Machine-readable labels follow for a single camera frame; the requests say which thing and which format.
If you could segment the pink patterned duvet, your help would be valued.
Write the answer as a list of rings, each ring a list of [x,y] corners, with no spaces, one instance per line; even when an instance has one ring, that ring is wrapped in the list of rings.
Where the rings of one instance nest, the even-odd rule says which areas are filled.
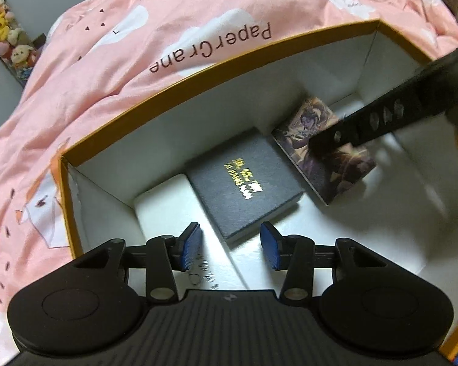
[[[458,47],[441,0],[85,0],[53,24],[0,127],[0,365],[5,309],[70,259],[59,157],[136,104],[226,59],[308,31],[378,20],[436,59]]]

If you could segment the long white box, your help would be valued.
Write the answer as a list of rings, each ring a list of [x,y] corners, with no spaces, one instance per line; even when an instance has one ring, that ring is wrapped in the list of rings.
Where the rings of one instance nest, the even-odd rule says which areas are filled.
[[[173,176],[142,193],[134,200],[134,206],[146,239],[159,235],[178,236],[190,223],[199,223],[202,240],[192,267],[184,273],[173,273],[179,296],[188,289],[246,289],[186,175]]]

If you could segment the orange cardboard storage box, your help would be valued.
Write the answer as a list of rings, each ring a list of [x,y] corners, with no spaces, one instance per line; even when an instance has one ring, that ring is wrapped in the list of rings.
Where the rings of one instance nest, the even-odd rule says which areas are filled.
[[[197,276],[181,292],[208,297],[221,316],[222,290],[260,299],[279,289],[256,232],[224,240],[183,180],[187,164],[257,129],[268,135],[300,98],[316,96],[349,116],[420,70],[427,56],[380,22],[359,22],[280,41],[182,79],[69,148],[60,163],[72,254],[121,237],[138,245],[196,220],[205,236]],[[446,291],[458,321],[458,147],[433,117],[371,141],[376,167],[325,205],[307,188],[276,216],[279,229],[331,243],[341,236]]]

